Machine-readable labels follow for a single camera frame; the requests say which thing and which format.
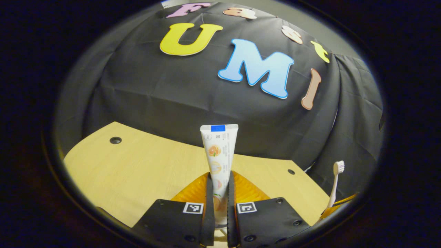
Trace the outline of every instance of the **letter cutout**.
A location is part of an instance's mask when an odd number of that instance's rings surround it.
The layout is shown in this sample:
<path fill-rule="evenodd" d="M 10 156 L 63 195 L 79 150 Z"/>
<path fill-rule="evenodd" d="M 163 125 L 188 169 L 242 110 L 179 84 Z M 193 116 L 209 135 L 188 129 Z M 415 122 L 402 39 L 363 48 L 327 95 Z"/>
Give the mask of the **letter cutout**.
<path fill-rule="evenodd" d="M 268 79 L 260 85 L 260 88 L 270 95 L 280 99 L 286 99 L 286 81 L 288 71 L 294 60 L 281 52 L 275 52 L 262 60 L 256 44 L 243 39 L 233 39 L 231 42 L 235 45 L 233 54 L 225 69 L 220 70 L 217 75 L 225 80 L 240 82 L 243 79 L 240 74 L 242 64 L 245 65 L 248 84 L 253 86 L 266 73 L 269 72 Z"/>
<path fill-rule="evenodd" d="M 210 5 L 211 4 L 209 4 L 209 3 L 183 4 L 180 9 L 175 11 L 175 13 L 168 15 L 167 18 L 184 16 L 184 15 L 187 15 L 187 11 L 194 12 L 194 11 L 200 9 L 201 7 L 208 7 Z"/>
<path fill-rule="evenodd" d="M 202 31 L 198 38 L 190 45 L 179 44 L 179 39 L 185 31 L 194 27 L 192 23 L 176 23 L 170 26 L 170 30 L 164 36 L 159 45 L 162 52 L 170 55 L 187 56 L 202 51 L 210 42 L 216 31 L 222 30 L 223 27 L 214 24 L 202 24 Z"/>
<path fill-rule="evenodd" d="M 321 46 L 321 44 L 318 44 L 314 41 L 311 41 L 311 43 L 314 45 L 315 47 L 315 52 L 317 53 L 317 55 L 324 60 L 326 63 L 329 63 L 329 59 L 325 56 L 325 54 L 328 54 L 327 51 L 325 51 L 323 49 L 323 47 Z"/>
<path fill-rule="evenodd" d="M 303 44 L 302 36 L 295 31 L 294 29 L 288 27 L 288 26 L 282 26 L 282 33 L 286 35 L 286 37 L 292 39 L 293 41 Z"/>
<path fill-rule="evenodd" d="M 247 19 L 256 19 L 256 12 L 250 9 L 231 7 L 224 11 L 226 15 L 240 16 Z"/>
<path fill-rule="evenodd" d="M 317 92 L 318 84 L 321 82 L 321 77 L 318 71 L 314 68 L 311 69 L 311 81 L 309 82 L 309 88 L 306 96 L 302 98 L 302 106 L 307 110 L 312 109 L 315 93 Z"/>

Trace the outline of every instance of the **blue label on toothpaste tube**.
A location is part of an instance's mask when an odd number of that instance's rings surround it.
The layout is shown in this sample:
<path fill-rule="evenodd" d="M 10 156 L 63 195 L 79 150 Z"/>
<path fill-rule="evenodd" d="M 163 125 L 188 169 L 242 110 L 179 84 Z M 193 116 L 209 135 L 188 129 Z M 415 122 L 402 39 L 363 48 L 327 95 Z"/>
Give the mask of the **blue label on toothpaste tube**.
<path fill-rule="evenodd" d="M 211 131 L 212 132 L 224 132 L 225 125 L 211 126 Z"/>

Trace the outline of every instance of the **toothbrush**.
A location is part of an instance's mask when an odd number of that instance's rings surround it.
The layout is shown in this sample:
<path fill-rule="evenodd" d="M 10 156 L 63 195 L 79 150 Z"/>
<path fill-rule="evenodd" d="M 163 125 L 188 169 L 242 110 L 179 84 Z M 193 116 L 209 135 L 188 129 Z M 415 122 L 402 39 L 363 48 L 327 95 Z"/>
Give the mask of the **toothbrush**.
<path fill-rule="evenodd" d="M 338 161 L 334 163 L 334 186 L 331 191 L 331 195 L 329 196 L 329 203 L 326 208 L 332 207 L 335 202 L 335 193 L 337 191 L 337 181 L 338 181 L 338 174 L 342 173 L 344 171 L 344 162 Z"/>

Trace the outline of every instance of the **blue letter m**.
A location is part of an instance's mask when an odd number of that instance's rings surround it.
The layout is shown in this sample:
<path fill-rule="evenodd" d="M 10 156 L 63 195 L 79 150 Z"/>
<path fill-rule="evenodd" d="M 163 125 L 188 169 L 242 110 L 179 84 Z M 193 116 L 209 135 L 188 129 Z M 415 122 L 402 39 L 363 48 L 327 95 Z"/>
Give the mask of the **blue letter m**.
<path fill-rule="evenodd" d="M 268 79 L 260 85 L 260 88 L 270 95 L 286 99 L 288 97 L 286 91 L 288 70 L 294 64 L 294 60 L 281 52 L 275 52 L 262 60 L 253 42 L 243 39 L 233 39 L 231 42 L 235 45 L 233 54 L 227 67 L 220 70 L 217 75 L 228 81 L 240 82 L 243 76 L 239 71 L 244 64 L 248 84 L 253 86 L 269 72 Z"/>

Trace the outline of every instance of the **table surface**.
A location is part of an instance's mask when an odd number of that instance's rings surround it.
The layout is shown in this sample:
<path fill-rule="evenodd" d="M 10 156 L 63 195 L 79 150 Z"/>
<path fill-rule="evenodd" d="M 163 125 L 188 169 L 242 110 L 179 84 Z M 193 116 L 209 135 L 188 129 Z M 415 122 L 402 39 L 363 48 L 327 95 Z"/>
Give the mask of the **table surface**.
<path fill-rule="evenodd" d="M 120 137 L 122 142 L 112 144 L 112 137 Z M 129 227 L 136 224 L 155 200 L 171 199 L 209 171 L 204 148 L 118 122 L 79 142 L 66 155 L 64 163 L 72 180 L 92 204 Z M 291 160 L 234 154 L 232 170 L 269 197 L 284 197 L 309 225 L 318 220 L 329 200 Z"/>

